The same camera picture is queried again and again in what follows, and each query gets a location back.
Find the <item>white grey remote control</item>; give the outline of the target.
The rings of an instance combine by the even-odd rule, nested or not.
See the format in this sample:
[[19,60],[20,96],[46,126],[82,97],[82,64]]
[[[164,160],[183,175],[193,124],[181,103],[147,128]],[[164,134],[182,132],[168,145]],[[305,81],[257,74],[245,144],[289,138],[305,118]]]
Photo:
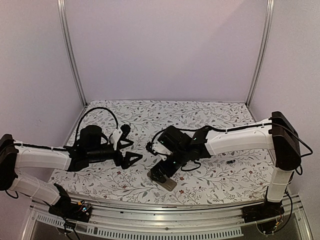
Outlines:
[[174,188],[177,186],[177,182],[168,178],[166,175],[161,175],[160,177],[156,176],[155,174],[149,171],[147,176],[156,184],[163,187],[165,190],[172,192]]

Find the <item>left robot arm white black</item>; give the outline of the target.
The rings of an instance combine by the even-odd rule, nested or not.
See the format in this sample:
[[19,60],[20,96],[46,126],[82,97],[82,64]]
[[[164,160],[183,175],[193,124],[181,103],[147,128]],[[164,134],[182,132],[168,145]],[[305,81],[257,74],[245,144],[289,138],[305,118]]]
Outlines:
[[0,139],[0,189],[15,191],[30,198],[42,200],[63,216],[74,213],[70,197],[57,184],[49,184],[19,171],[22,168],[57,169],[79,172],[90,164],[112,160],[117,167],[128,169],[142,159],[139,153],[122,153],[133,145],[127,139],[131,128],[125,124],[108,138],[97,125],[89,125],[80,131],[80,137],[72,146],[63,148],[26,144],[5,134]]

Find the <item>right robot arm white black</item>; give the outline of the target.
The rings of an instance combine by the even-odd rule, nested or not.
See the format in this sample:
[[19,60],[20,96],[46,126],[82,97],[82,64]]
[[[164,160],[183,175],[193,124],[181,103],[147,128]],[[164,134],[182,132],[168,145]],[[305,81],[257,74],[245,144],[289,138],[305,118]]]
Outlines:
[[280,111],[272,112],[270,118],[262,121],[234,128],[206,125],[195,130],[193,136],[170,125],[158,138],[148,142],[146,149],[161,156],[148,177],[169,191],[176,186],[171,177],[189,161],[233,151],[273,150],[275,166],[265,202],[258,208],[262,218],[269,218],[278,210],[290,177],[302,162],[298,133]]

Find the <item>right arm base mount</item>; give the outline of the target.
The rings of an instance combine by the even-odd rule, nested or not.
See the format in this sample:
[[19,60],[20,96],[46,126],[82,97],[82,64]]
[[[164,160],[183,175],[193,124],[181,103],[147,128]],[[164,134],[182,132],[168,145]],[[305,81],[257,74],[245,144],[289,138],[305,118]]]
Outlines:
[[263,203],[242,207],[241,213],[244,222],[250,223],[275,218],[284,214],[285,211],[282,200],[280,202],[271,202],[265,199]]

